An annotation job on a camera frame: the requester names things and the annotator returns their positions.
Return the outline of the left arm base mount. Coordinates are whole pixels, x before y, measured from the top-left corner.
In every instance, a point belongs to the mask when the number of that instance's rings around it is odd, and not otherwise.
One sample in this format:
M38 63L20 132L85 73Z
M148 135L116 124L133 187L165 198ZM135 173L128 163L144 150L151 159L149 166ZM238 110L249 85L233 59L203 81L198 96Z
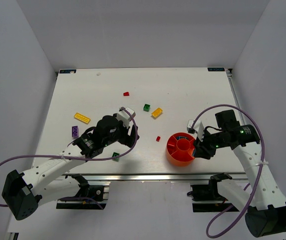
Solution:
M76 180L79 190L75 196L68 196L57 201L56 209L59 210L104 210L108 200L109 186L89 183L82 175L71 176Z

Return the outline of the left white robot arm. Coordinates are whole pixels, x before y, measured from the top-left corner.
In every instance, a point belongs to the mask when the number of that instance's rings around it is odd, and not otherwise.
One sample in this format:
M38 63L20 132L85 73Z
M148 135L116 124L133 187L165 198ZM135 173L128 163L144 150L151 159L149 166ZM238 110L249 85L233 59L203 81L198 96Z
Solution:
M22 173L16 170L8 173L1 195L15 219L24 220L40 205L57 199L86 199L89 184L81 174L68 176L58 183L55 180L72 168L97 161L103 150L113 143L132 150L139 139L134 117L135 111L130 108L105 115L58 156L50 156L47 161Z

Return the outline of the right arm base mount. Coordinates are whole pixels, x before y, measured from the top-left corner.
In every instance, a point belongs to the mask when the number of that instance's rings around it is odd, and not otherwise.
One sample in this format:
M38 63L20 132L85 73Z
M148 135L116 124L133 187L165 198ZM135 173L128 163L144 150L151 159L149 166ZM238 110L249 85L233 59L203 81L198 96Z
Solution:
M207 184L191 185L187 196L192 199L194 213L219 213L231 205L224 197L214 197Z

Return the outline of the red sloped lego piece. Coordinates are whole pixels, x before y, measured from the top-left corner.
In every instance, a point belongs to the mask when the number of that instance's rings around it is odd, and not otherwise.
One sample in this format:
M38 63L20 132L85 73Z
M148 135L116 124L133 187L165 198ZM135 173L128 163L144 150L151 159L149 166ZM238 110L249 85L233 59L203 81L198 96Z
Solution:
M123 95L124 95L125 97L128 97L128 96L130 96L130 93L129 93L129 92L124 92Z

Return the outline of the yellow 2x3 lego brick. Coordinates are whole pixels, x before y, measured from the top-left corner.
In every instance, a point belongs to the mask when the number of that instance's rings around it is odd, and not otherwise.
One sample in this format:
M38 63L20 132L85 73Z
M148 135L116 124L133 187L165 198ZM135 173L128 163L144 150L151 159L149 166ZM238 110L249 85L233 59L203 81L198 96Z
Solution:
M151 116L156 119L158 118L161 114L163 113L163 110L159 107L157 109L155 109L152 113Z

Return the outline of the orange divided round container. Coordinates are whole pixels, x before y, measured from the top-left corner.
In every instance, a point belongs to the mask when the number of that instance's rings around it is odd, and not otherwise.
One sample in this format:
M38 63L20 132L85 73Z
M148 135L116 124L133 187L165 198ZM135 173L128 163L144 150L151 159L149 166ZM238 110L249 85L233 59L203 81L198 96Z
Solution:
M177 140L178 136L188 137L187 139ZM188 133L178 132L171 135L166 143L166 159L177 167L186 167L195 159L192 154L194 150L194 141L196 139Z

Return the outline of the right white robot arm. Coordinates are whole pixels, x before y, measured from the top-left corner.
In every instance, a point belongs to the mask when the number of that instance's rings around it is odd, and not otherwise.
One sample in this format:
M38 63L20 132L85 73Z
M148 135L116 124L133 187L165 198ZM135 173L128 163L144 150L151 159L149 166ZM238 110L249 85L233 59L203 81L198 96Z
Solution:
M253 122L242 125L236 119L235 106L215 114L217 132L209 133L197 118L190 120L187 131L196 134L195 158L211 159L218 149L230 148L240 161L251 193L246 192L227 173L210 177L207 193L214 199L225 198L240 211L250 233L264 237L286 232L286 197L276 183L265 160L265 143Z

